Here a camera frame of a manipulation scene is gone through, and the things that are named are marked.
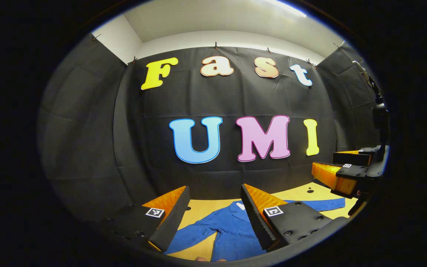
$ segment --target letter u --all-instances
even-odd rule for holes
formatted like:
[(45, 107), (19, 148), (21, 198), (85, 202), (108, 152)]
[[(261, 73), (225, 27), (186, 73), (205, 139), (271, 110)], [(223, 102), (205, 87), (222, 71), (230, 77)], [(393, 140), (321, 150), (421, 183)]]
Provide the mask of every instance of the letter u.
[(207, 139), (209, 146), (203, 152), (197, 152), (192, 147), (191, 128), (195, 122), (191, 119), (173, 120), (169, 128), (173, 130), (174, 150), (182, 161), (191, 164), (200, 164), (215, 159), (220, 152), (219, 126), (223, 120), (220, 117), (205, 117), (201, 123), (207, 127)]

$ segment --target letter m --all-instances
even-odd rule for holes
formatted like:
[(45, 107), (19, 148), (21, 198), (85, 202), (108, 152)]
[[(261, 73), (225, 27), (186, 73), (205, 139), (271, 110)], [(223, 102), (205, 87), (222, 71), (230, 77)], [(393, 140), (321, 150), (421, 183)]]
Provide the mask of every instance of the letter m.
[(273, 150), (269, 154), (271, 158), (288, 157), (291, 154), (288, 150), (288, 123), (288, 116), (274, 116), (265, 133), (255, 117), (238, 118), (236, 124), (242, 129), (242, 153), (238, 155), (238, 160), (241, 162), (254, 161), (256, 155), (253, 153), (253, 146), (259, 156), (264, 159), (271, 144), (273, 144)]

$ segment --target yellow tabletop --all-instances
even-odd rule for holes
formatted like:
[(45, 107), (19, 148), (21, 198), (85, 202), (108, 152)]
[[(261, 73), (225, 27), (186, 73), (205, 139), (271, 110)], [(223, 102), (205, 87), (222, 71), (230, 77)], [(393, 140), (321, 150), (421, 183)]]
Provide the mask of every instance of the yellow tabletop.
[[(330, 189), (314, 182), (299, 186), (293, 189), (286, 191), (281, 191), (278, 193), (272, 194), (275, 197), (278, 197), (282, 200), (295, 200), (295, 201), (314, 201), (314, 200), (332, 200), (342, 198), (330, 192)], [(232, 199), (232, 200), (190, 200), (189, 207), (191, 210), (185, 211), (182, 218), (181, 224), (178, 229), (182, 229), (188, 225), (195, 223), (198, 220), (203, 219), (205, 216), (210, 213), (217, 211), (221, 208), (225, 208), (232, 204), (233, 201), (239, 201), (241, 199)], [(347, 213), (350, 208), (355, 204), (357, 199), (347, 199), (345, 198), (345, 208), (338, 208), (333, 211), (321, 211), (321, 213), (331, 219), (337, 217), (346, 217), (349, 216)], [(217, 233), (213, 233), (210, 237), (204, 241), (194, 245), (192, 247), (186, 248), (185, 250), (168, 254), (172, 257), (183, 258), (185, 260), (195, 260), (196, 257), (204, 257), (208, 261), (212, 258), (212, 250), (214, 248), (215, 237)]]

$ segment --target blue shirt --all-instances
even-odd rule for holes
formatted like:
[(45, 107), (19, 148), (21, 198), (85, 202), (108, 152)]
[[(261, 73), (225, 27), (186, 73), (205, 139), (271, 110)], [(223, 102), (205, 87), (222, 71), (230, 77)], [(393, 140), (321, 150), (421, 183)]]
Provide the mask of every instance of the blue shirt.
[[(194, 224), (178, 230), (164, 254), (185, 250), (215, 232), (218, 234), (213, 244), (212, 261), (222, 258), (228, 261), (241, 260), (266, 253), (266, 250), (261, 249), (246, 211), (241, 209), (237, 203), (243, 204), (242, 201), (234, 201), (229, 206), (214, 211)], [(303, 203), (316, 211), (331, 211), (345, 207), (344, 198), (303, 201)]]

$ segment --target ceiling light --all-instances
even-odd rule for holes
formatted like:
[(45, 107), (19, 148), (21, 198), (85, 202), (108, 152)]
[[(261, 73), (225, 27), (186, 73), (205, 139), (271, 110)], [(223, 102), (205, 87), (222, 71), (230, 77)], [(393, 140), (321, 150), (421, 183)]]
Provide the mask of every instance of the ceiling light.
[(301, 16), (301, 17), (305, 17), (305, 14), (303, 12), (295, 9), (294, 7), (291, 7), (288, 4), (285, 4), (285, 3), (282, 3), (282, 2), (279, 2), (279, 1), (276, 1), (276, 0), (264, 0), (264, 1), (269, 2), (269, 3), (271, 3), (271, 4), (275, 5), (275, 6), (283, 9), (283, 10), (287, 10), (287, 11), (289, 11), (289, 12), (295, 14), (295, 15), (298, 15), (298, 16)]

